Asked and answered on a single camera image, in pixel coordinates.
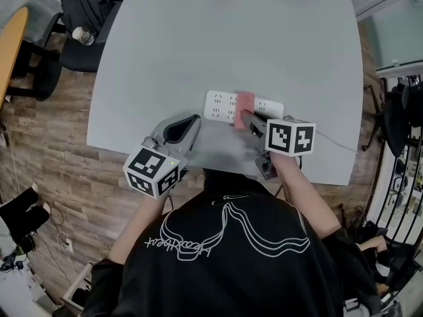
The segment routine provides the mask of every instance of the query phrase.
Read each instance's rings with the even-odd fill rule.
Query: white line graphic on shirt
[[[245,236],[250,242],[251,246],[260,254],[271,258],[278,257],[284,252],[295,252],[302,254],[310,245],[310,240],[305,231],[303,218],[301,213],[297,210],[298,217],[305,234],[304,238],[285,238],[279,242],[271,242],[261,237],[252,227],[250,220],[245,211],[235,207],[232,202],[226,203],[221,212],[222,229],[215,235],[203,240],[202,242],[193,242],[185,240],[183,236],[171,231],[167,226],[167,220],[172,211],[167,214],[160,227],[159,238],[149,238],[148,242],[144,242],[147,248],[152,246],[165,247],[166,251],[176,250],[177,258],[180,261],[194,261],[199,255],[205,253],[207,257],[211,250],[217,246],[223,238],[223,233],[227,225],[228,214],[240,222],[243,227]]]

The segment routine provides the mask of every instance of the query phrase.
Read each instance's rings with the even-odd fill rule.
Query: shoe
[[[48,214],[50,215],[50,213],[52,212],[52,208],[50,208],[49,204],[47,202],[44,202],[44,204],[42,205],[42,208],[48,212]]]
[[[37,184],[36,182],[33,182],[33,183],[32,183],[31,188],[32,188],[32,189],[34,189],[34,191],[35,191],[36,193],[38,193],[38,192],[40,191],[40,190],[38,189],[38,184]]]

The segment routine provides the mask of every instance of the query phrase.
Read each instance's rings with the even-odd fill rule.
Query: chair armrest
[[[114,22],[114,19],[116,18],[116,15],[118,14],[120,5],[122,4],[121,1],[114,4],[112,10],[110,11],[109,15],[107,16],[106,21],[103,24],[103,27],[101,28],[100,33],[98,34],[95,44],[97,45],[103,45],[107,41],[108,34],[110,33],[110,29],[112,29],[112,25]]]
[[[46,47],[48,40],[53,32],[55,33],[65,33],[66,27],[62,24],[58,24],[58,20],[61,16],[61,13],[56,13],[50,22],[47,25],[46,30],[44,31],[44,35],[42,36],[41,40],[37,42],[37,45],[40,47]]]

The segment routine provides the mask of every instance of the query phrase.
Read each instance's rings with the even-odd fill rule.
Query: white marker cube
[[[179,164],[173,157],[139,145],[126,160],[124,173],[131,188],[159,199],[179,181]]]
[[[316,124],[295,119],[267,120],[266,150],[287,156],[311,154]]]

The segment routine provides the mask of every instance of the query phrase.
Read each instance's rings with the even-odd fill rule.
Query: gray table
[[[124,0],[96,78],[87,144],[129,153],[206,91],[248,90],[356,149],[362,57],[350,0]],[[252,137],[204,120],[191,166],[258,175]],[[312,182],[349,182],[354,151],[317,134]]]

